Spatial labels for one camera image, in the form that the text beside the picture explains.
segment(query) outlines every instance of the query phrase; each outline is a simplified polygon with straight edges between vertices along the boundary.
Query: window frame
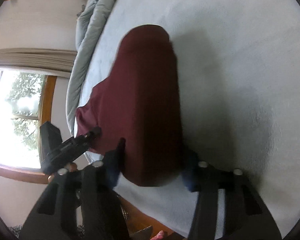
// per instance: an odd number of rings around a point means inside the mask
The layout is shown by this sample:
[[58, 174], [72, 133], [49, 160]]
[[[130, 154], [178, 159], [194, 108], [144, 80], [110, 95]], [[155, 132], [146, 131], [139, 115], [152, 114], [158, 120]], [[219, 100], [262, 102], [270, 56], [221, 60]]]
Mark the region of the window frame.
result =
[[[39, 126], [46, 121], [51, 121], [51, 111], [52, 111], [52, 100], [53, 93], [56, 85], [57, 77], [56, 76], [45, 76], [43, 81], [42, 92], [39, 102], [39, 111], [38, 111], [38, 121]], [[41, 152], [41, 138], [39, 136], [39, 156], [40, 161], [42, 160]], [[15, 168], [6, 165], [0, 164], [0, 176], [14, 179], [23, 182], [30, 182], [36, 184], [47, 184], [48, 175], [43, 174], [40, 169], [31, 169], [31, 168]]]

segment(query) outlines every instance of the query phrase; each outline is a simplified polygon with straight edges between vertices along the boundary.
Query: window sill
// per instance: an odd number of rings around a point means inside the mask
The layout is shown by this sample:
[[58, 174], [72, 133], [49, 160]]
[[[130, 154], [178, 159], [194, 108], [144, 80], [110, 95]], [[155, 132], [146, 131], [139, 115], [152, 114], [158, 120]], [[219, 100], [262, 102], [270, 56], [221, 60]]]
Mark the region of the window sill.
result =
[[23, 182], [48, 184], [48, 175], [41, 172], [16, 169], [4, 165], [0, 165], [0, 176]]

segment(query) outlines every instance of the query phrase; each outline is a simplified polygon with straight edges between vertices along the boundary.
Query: window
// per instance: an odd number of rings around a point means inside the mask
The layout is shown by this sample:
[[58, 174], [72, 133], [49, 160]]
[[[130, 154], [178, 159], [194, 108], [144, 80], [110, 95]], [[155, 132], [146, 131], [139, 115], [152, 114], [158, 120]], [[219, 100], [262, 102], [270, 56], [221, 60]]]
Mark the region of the window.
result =
[[[55, 80], [0, 70], [0, 168], [40, 173], [39, 126], [51, 118]], [[45, 95], [46, 90], [52, 93]]]

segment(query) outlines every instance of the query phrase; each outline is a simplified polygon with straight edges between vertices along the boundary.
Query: folded maroon shirt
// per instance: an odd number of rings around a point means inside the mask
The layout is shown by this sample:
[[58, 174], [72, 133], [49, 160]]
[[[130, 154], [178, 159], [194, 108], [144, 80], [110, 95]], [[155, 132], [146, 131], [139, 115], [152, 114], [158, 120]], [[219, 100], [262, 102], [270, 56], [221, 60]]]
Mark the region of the folded maroon shirt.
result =
[[177, 59], [157, 25], [132, 29], [122, 40], [108, 78], [76, 112], [78, 134], [95, 126], [102, 136], [92, 151], [105, 154], [126, 139], [123, 175], [155, 186], [181, 168], [182, 128]]

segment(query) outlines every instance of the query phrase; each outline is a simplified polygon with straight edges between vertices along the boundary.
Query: beige curtain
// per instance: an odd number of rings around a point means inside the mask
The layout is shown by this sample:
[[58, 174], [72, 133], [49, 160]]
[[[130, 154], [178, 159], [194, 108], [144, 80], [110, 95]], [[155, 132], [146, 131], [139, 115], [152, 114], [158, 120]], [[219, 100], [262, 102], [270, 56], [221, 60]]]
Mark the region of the beige curtain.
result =
[[61, 49], [0, 49], [0, 69], [69, 78], [77, 52]]

